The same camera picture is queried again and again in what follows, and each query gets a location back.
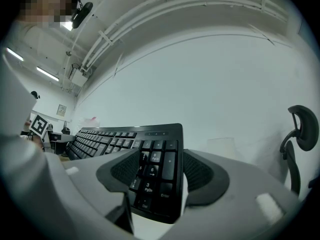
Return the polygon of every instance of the white ceiling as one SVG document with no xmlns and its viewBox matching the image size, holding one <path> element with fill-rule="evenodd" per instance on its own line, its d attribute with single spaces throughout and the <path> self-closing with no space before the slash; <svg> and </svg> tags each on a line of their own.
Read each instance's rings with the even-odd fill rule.
<svg viewBox="0 0 320 240">
<path fill-rule="evenodd" d="M 78 29 L 68 31 L 62 26 L 41 27 L 18 22 L 12 27 L 11 34 L 7 39 L 8 46 L 32 61 L 32 63 L 23 65 L 24 67 L 39 74 L 32 65 L 37 64 L 57 76 L 61 81 L 54 82 L 54 84 L 62 86 L 64 75 L 68 76 L 71 71 L 71 63 L 81 64 L 100 36 L 98 31 L 104 32 L 119 17 L 144 1 L 146 0 L 82 0 L 83 4 L 92 2 L 93 9 Z M 286 7 L 285 0 L 271 1 L 283 8 Z M 71 51 L 77 36 L 78 40 L 66 68 L 68 59 L 66 52 Z M 101 56 L 95 66 L 98 66 L 104 59 L 105 55 Z M 71 87 L 71 81 L 65 78 L 63 88 L 70 90 Z M 79 89 L 75 85 L 72 91 L 76 94 Z"/>
</svg>

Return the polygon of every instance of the light fixture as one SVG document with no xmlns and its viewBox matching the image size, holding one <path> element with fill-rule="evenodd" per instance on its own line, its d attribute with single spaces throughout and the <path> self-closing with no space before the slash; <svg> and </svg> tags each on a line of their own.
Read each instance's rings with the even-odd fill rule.
<svg viewBox="0 0 320 240">
<path fill-rule="evenodd" d="M 61 22 L 60 23 L 62 26 L 64 26 L 67 30 L 71 31 L 72 28 L 72 22 L 71 21 L 67 21 L 67 22 Z"/>
<path fill-rule="evenodd" d="M 48 77 L 50 77 L 50 78 L 52 78 L 52 79 L 54 79 L 54 80 L 56 80 L 56 81 L 59 82 L 59 78 L 56 78 L 56 77 L 53 76 L 52 74 L 49 74 L 48 72 L 44 71 L 43 69 L 41 69 L 41 68 L 39 68 L 39 67 L 36 67 L 36 69 L 37 69 L 38 71 L 40 71 L 41 73 L 45 74 L 46 76 L 48 76 Z"/>
<path fill-rule="evenodd" d="M 22 58 L 21 56 L 19 56 L 18 54 L 16 54 L 13 50 L 7 48 L 6 49 L 9 53 L 11 53 L 13 56 L 17 57 L 20 61 L 24 61 L 24 58 Z"/>
</svg>

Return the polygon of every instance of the keyboard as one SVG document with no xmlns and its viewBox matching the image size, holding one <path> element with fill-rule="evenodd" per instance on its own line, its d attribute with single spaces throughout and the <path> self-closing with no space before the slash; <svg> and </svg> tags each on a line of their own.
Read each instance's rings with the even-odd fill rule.
<svg viewBox="0 0 320 240">
<path fill-rule="evenodd" d="M 183 128 L 179 123 L 111 128 L 82 128 L 66 146 L 70 160 L 139 149 L 139 167 L 129 186 L 131 211 L 173 224 L 181 214 Z"/>
</svg>

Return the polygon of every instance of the black chair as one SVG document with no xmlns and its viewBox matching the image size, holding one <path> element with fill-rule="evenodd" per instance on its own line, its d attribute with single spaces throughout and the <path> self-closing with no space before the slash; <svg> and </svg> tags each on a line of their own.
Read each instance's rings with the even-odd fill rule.
<svg viewBox="0 0 320 240">
<path fill-rule="evenodd" d="M 294 130 L 291 131 L 283 140 L 280 146 L 280 153 L 284 160 L 287 160 L 290 177 L 291 177 L 291 191 L 297 195 L 300 193 L 300 173 L 296 164 L 295 150 L 290 138 L 296 138 L 298 146 L 303 151 L 312 150 L 317 144 L 319 137 L 319 124 L 315 114 L 307 107 L 295 105 L 288 108 L 292 114 Z M 300 129 L 298 129 L 296 117 L 300 119 Z"/>
</svg>

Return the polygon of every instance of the ceiling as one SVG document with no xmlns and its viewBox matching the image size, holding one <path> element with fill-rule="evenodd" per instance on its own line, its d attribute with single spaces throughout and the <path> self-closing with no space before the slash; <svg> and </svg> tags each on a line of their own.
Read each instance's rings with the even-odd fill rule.
<svg viewBox="0 0 320 240">
<path fill-rule="evenodd" d="M 29 61 L 29 63 L 22 64 L 22 67 L 37 75 L 41 73 L 36 70 L 35 65 L 42 67 L 60 79 L 59 82 L 53 81 L 54 84 L 76 95 L 80 87 L 73 85 L 68 79 L 71 64 L 81 65 L 84 57 L 100 37 L 99 31 L 104 32 L 118 18 L 145 1 L 147 0 L 82 0 L 83 4 L 92 2 L 93 9 L 78 29 L 69 31 L 59 25 L 43 27 L 16 22 L 6 40 L 6 45 Z M 282 8 L 286 7 L 285 0 L 271 1 Z M 66 52 L 70 51 L 72 51 L 72 56 L 68 62 Z M 90 77 L 91 74 L 94 74 L 95 68 L 105 58 L 106 55 L 102 55 L 94 63 L 92 71 L 85 73 L 85 76 Z"/>
</svg>

